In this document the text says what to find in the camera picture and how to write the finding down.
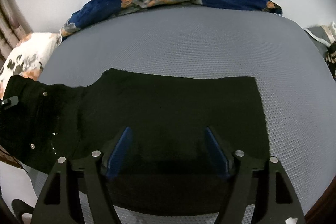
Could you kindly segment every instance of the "black cloth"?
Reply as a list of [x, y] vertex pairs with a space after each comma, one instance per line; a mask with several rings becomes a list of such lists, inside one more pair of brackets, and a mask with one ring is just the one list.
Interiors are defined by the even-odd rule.
[[111, 69], [88, 87], [70, 88], [15, 75], [4, 98], [13, 95], [19, 103], [1, 112], [0, 144], [45, 173], [60, 156], [78, 159], [104, 150], [130, 126], [133, 143], [120, 175], [107, 184], [115, 205], [138, 212], [219, 211], [232, 182], [220, 180], [211, 167], [206, 126], [213, 126], [233, 151], [258, 158], [269, 154], [253, 77], [188, 79]]

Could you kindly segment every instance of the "curtain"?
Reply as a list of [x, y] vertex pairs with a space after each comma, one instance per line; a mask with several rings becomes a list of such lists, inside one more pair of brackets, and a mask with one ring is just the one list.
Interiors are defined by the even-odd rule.
[[0, 67], [16, 44], [27, 33], [23, 29], [10, 0], [0, 0]]

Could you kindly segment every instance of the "gray mesh fabric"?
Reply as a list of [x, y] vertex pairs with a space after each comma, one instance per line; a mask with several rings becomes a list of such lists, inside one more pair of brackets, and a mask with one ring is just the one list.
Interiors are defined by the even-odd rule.
[[[83, 210], [83, 215], [85, 218], [85, 224], [94, 224], [93, 218], [90, 212], [89, 203], [87, 196], [80, 192], [81, 206]], [[122, 224], [213, 224], [218, 216], [215, 214], [206, 214], [198, 216], [178, 216], [178, 217], [163, 217], [163, 216], [153, 216], [142, 214], [138, 212], [133, 212], [124, 208], [115, 206], [115, 211], [119, 216]], [[244, 219], [241, 224], [250, 224], [252, 215], [254, 212], [254, 205], [248, 205], [245, 210]]]
[[194, 78], [253, 76], [271, 154], [281, 160], [304, 213], [336, 174], [335, 82], [313, 42], [291, 20], [194, 6], [125, 15], [65, 40], [40, 81], [86, 86], [110, 68]]
[[42, 187], [45, 183], [45, 181], [48, 178], [48, 175], [40, 172], [34, 168], [31, 168], [23, 163], [21, 163], [22, 167], [26, 170], [26, 172], [29, 175], [29, 178], [31, 180], [31, 183], [33, 185], [33, 189], [36, 193], [36, 196], [38, 197], [42, 191]]

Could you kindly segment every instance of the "metal bolt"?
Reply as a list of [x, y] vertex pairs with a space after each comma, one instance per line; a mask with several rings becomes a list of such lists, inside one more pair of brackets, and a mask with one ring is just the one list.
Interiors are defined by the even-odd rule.
[[65, 162], [65, 157], [60, 157], [60, 158], [58, 158], [57, 162], [58, 162], [59, 164], [64, 163], [64, 162]]
[[243, 157], [245, 155], [244, 151], [242, 151], [242, 150], [236, 150], [235, 154], [236, 154], [237, 157]]
[[276, 157], [270, 157], [269, 160], [274, 164], [278, 162], [278, 159]]
[[92, 157], [99, 157], [100, 156], [100, 151], [99, 150], [95, 150], [91, 153]]

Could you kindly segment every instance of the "floral pillow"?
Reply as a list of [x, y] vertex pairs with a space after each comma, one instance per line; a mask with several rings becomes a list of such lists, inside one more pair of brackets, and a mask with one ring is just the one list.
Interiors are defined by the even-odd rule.
[[0, 70], [0, 99], [13, 75], [37, 80], [53, 51], [61, 44], [57, 33], [30, 33], [9, 54]]

